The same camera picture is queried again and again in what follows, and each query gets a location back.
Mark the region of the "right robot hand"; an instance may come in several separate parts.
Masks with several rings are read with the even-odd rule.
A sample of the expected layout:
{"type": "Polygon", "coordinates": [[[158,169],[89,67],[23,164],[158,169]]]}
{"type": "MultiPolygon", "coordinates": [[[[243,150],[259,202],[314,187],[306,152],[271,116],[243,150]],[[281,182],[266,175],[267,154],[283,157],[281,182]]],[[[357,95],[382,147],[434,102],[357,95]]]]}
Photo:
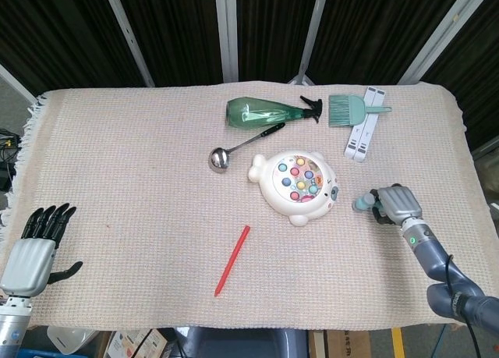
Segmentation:
{"type": "Polygon", "coordinates": [[[380,225],[402,226],[409,218],[422,218],[423,212],[412,191],[401,184],[372,189],[374,197],[371,207],[373,216],[380,225]]]}

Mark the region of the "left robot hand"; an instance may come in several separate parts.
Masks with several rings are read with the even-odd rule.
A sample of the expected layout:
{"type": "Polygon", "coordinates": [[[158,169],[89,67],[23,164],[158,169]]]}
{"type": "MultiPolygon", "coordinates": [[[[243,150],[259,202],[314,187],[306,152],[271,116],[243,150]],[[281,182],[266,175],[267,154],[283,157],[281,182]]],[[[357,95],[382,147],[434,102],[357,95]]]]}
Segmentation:
{"type": "Polygon", "coordinates": [[[66,226],[75,212],[76,207],[65,203],[40,207],[31,214],[10,251],[0,290],[7,296],[33,298],[47,285],[71,278],[81,269],[83,263],[77,261],[64,271],[52,270],[66,226]]]}

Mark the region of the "small teal cylinder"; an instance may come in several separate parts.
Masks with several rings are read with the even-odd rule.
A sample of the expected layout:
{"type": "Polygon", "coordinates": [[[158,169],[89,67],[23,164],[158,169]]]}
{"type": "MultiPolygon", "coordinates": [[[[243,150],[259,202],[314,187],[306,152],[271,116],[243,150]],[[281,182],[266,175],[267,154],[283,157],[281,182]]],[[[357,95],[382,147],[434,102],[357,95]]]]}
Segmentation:
{"type": "Polygon", "coordinates": [[[354,211],[371,211],[373,208],[382,209],[382,204],[372,193],[365,193],[352,202],[354,211]]]}

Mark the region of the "white fish toy game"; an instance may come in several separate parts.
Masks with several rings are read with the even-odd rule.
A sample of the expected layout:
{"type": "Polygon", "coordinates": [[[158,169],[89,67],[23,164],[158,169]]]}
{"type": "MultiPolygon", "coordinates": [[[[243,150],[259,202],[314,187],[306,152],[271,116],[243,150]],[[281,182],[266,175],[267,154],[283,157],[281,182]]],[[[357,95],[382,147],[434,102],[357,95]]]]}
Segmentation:
{"type": "Polygon", "coordinates": [[[260,187],[266,202],[296,227],[325,216],[338,199],[338,180],[316,151],[282,151],[253,157],[248,179],[260,187]]]}

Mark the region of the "teal hand brush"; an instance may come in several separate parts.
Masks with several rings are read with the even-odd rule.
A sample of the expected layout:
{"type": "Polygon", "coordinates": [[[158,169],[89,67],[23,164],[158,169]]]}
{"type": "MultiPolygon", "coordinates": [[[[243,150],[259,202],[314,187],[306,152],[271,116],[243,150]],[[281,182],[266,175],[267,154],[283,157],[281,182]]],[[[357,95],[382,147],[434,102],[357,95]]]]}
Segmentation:
{"type": "Polygon", "coordinates": [[[361,124],[368,114],[391,112],[388,106],[367,106],[365,101],[353,94],[330,95],[328,98],[328,126],[356,126],[361,124]]]}

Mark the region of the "white folding stand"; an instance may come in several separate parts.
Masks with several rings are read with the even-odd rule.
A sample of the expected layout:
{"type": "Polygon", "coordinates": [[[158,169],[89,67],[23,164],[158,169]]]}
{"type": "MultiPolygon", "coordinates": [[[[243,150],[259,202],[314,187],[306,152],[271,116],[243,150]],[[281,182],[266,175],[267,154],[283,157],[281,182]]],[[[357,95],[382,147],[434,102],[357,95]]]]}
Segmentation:
{"type": "MultiPolygon", "coordinates": [[[[367,106],[381,106],[384,103],[384,97],[385,92],[383,90],[368,86],[363,100],[367,106]]],[[[344,151],[346,158],[356,162],[364,162],[378,117],[377,113],[368,114],[361,124],[352,127],[352,132],[344,151]]]]}

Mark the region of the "white plastic container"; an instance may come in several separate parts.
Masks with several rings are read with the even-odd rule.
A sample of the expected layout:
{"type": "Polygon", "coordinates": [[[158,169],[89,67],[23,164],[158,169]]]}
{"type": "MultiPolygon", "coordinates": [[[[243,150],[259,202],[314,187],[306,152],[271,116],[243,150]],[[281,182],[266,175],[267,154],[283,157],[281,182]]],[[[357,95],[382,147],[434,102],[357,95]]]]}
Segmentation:
{"type": "Polygon", "coordinates": [[[65,355],[75,353],[77,350],[88,345],[97,335],[99,331],[85,328],[62,328],[49,326],[47,336],[57,348],[57,350],[65,355]]]}

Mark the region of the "blue plastic crate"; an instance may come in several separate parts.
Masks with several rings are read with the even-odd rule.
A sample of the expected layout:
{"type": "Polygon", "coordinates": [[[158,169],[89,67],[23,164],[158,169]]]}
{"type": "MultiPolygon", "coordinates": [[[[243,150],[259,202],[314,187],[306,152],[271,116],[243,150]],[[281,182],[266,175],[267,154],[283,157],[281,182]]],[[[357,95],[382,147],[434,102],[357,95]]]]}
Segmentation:
{"type": "Polygon", "coordinates": [[[20,349],[19,352],[17,353],[16,358],[69,358],[69,357],[61,353],[44,351],[44,350],[20,349]]]}

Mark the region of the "printed cardboard box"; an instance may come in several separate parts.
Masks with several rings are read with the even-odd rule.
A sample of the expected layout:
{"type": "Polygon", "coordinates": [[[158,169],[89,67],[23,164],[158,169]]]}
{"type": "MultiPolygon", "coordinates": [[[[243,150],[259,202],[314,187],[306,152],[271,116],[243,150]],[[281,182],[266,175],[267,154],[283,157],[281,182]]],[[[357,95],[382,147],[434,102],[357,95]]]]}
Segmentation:
{"type": "Polygon", "coordinates": [[[162,358],[168,340],[157,329],[115,331],[104,358],[162,358]]]}

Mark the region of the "beige woven table cloth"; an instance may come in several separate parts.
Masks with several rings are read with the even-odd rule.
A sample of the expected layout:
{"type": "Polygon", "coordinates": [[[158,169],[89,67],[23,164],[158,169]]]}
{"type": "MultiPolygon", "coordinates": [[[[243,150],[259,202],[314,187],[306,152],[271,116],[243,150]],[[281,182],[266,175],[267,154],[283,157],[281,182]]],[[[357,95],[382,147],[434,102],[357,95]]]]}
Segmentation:
{"type": "Polygon", "coordinates": [[[360,85],[244,82],[213,86],[53,90],[33,108],[2,212],[0,274],[27,219],[68,203],[76,213],[55,256],[83,266],[33,301],[31,324],[118,330],[208,326],[375,330],[440,318],[430,280],[394,226],[352,202],[400,183],[459,268],[499,298],[499,237],[454,96],[438,85],[386,86],[392,111],[377,122],[364,162],[344,156],[350,131],[327,117],[288,123],[239,148],[225,173],[207,163],[251,132],[225,124],[226,103],[260,97],[363,95],[360,85]],[[254,155],[321,153],[338,199],[295,227],[247,172],[254,155]],[[233,248],[251,230],[218,297],[233,248]]]}

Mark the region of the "brown cardboard box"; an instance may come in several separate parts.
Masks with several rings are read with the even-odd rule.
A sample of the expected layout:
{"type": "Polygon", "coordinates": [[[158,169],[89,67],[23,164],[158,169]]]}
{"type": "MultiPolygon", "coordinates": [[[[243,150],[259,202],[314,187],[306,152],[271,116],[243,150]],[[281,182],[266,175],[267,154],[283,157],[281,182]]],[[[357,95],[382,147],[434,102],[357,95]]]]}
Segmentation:
{"type": "Polygon", "coordinates": [[[309,358],[371,358],[368,331],[308,331],[309,358]]]}

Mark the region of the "green spray bottle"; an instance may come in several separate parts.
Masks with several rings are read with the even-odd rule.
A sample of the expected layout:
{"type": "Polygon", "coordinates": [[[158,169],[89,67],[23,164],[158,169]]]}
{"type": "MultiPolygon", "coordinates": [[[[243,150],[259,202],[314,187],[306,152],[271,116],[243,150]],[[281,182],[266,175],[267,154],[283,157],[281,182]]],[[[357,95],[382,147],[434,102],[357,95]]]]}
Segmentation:
{"type": "Polygon", "coordinates": [[[227,102],[225,124],[237,129],[256,129],[265,126],[314,119],[319,122],[323,111],[323,102],[301,96],[308,108],[300,108],[277,101],[269,101],[254,97],[238,97],[227,102]]]}

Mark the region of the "red pen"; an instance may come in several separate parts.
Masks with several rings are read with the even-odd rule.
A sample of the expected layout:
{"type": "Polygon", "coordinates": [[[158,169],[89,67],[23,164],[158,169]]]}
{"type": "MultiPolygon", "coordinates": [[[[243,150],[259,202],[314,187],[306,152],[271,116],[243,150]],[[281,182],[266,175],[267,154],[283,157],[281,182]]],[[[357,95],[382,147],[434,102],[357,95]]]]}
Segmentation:
{"type": "Polygon", "coordinates": [[[231,256],[229,257],[228,262],[225,265],[225,269],[223,270],[221,277],[219,279],[219,282],[214,290],[214,297],[218,297],[219,294],[221,293],[222,289],[224,288],[225,283],[230,275],[231,269],[232,269],[234,263],[236,262],[236,259],[239,255],[239,252],[242,249],[242,246],[243,246],[244,242],[246,241],[246,238],[247,238],[250,230],[251,230],[251,228],[248,225],[246,225],[243,228],[241,235],[238,238],[238,241],[236,242],[236,244],[233,248],[231,256]]]}

